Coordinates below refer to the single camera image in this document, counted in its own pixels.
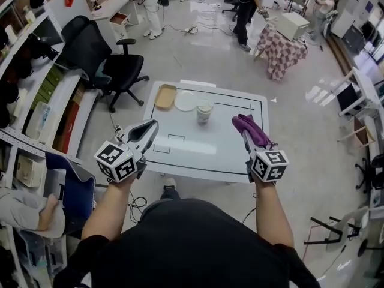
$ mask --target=sneaker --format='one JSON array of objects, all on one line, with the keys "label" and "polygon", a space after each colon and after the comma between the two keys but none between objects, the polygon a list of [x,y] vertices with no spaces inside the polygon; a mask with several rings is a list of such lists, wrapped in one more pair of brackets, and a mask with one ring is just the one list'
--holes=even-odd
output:
[{"label": "sneaker", "polygon": [[239,45],[240,45],[242,50],[244,50],[244,51],[251,51],[251,47],[248,46],[247,44],[240,44],[239,43]]},{"label": "sneaker", "polygon": [[167,178],[165,183],[164,183],[164,187],[163,189],[176,189],[176,181],[173,179],[173,178]]},{"label": "sneaker", "polygon": [[155,38],[159,37],[160,35],[161,35],[161,33],[158,34],[158,35],[155,35],[154,33],[151,33],[150,36],[149,36],[149,39],[150,40],[154,40]]}]

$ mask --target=white table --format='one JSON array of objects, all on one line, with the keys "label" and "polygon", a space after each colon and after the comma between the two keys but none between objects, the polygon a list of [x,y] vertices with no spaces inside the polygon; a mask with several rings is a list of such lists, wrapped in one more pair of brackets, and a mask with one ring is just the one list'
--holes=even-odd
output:
[{"label": "white table", "polygon": [[[193,91],[197,99],[214,102],[209,122],[199,125],[196,110],[182,112],[174,105],[169,110],[156,108],[154,100],[164,83],[175,85],[178,92]],[[250,113],[268,134],[268,107],[263,96],[211,86],[156,81],[144,119],[156,119],[160,128],[155,142],[145,153],[147,169],[215,181],[248,183],[245,162],[250,156],[241,135],[232,125],[232,117]]]},{"label": "white table", "polygon": [[92,12],[92,17],[96,21],[97,26],[114,53],[122,53],[122,46],[117,46],[119,40],[115,35],[109,20],[116,14],[122,13],[128,16],[132,25],[138,25],[140,20],[136,11],[136,3],[129,0],[105,0],[100,4],[101,9]]},{"label": "white table", "polygon": [[339,113],[339,116],[345,115],[350,110],[352,110],[354,107],[361,104],[364,100],[367,101],[367,105],[365,106],[365,109],[372,108],[372,109],[379,110],[382,107],[382,104],[381,104],[379,96],[378,96],[378,94],[377,94],[377,92],[373,86],[371,79],[369,77],[367,77],[364,73],[359,71],[356,67],[353,67],[352,70],[344,78],[342,78],[338,82],[338,84],[333,88],[333,90],[331,92],[332,93],[335,92],[346,80],[348,80],[352,76],[355,76],[357,84],[360,87],[361,97],[359,99],[357,99],[349,107],[347,107],[343,111],[341,111]]}]

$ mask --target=checkered tablecloth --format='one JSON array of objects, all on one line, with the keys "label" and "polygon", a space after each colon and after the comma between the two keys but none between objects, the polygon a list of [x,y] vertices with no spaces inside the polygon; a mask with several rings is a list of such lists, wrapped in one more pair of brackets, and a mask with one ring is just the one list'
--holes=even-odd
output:
[{"label": "checkered tablecloth", "polygon": [[287,69],[300,59],[305,59],[308,53],[304,44],[295,40],[289,41],[271,24],[263,29],[257,49],[264,51],[268,57],[267,72],[272,80],[281,80]]}]

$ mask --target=purple cloth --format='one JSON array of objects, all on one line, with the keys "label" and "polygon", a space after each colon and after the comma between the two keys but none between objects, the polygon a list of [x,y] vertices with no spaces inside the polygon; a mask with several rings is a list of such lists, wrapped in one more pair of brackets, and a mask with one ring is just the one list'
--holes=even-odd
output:
[{"label": "purple cloth", "polygon": [[253,121],[252,115],[246,116],[239,114],[238,116],[234,116],[232,118],[232,124],[241,135],[244,130],[248,130],[253,143],[258,147],[266,148],[268,145],[271,147],[276,145],[276,143],[271,142],[264,131]]}]

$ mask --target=white floor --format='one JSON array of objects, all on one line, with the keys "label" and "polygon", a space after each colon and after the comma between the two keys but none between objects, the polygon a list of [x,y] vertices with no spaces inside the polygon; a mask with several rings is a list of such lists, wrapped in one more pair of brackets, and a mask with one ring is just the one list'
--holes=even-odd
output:
[{"label": "white floor", "polygon": [[[165,8],[165,23],[181,30],[192,24],[203,24],[231,34],[228,25],[234,24],[231,21],[233,13],[222,14],[223,8],[231,6],[224,5],[223,0],[170,1],[169,7]],[[159,15],[162,21],[162,8]],[[145,22],[130,28],[130,37],[137,39],[136,45],[130,46],[130,53],[144,56],[143,73],[151,78],[149,82],[136,84],[133,92],[146,101],[154,81],[185,79],[265,96],[269,100],[270,137],[285,150],[291,163],[277,188],[295,235],[296,249],[303,257],[305,247],[302,243],[308,238],[310,226],[314,225],[310,223],[310,217],[324,221],[330,215],[341,218],[366,200],[362,192],[355,190],[361,177],[354,164],[361,159],[348,154],[346,147],[336,142],[340,136],[340,109],[337,101],[329,96],[329,90],[331,83],[343,75],[330,49],[326,44],[323,52],[310,46],[307,58],[292,67],[282,81],[271,81],[266,73],[267,62],[263,59],[254,62],[252,56],[264,25],[265,21],[256,13],[248,27],[248,45],[252,48],[249,54],[239,48],[234,36],[217,29],[199,27],[196,35],[184,36],[166,26],[160,37],[149,40],[142,36]],[[93,155],[114,132],[105,101],[103,98],[95,105],[79,152],[84,167],[97,177],[99,183],[106,183],[106,178],[99,172]],[[140,121],[145,109],[127,94],[120,96],[115,107],[113,121],[123,127]],[[255,190],[250,184],[227,185],[178,176],[175,179],[181,197],[212,202],[239,221],[255,207],[252,197]],[[151,203],[162,192],[162,177],[147,170],[135,182],[132,192],[135,197],[144,196]],[[124,229],[132,225],[127,213]],[[254,213],[245,225],[256,229]],[[320,277],[335,256],[325,253],[324,246],[317,245],[307,251],[304,262],[315,276]],[[338,265],[334,264],[328,271],[334,275],[323,287],[348,287],[353,270],[348,276],[343,274],[338,278],[338,272],[332,273]]]}]

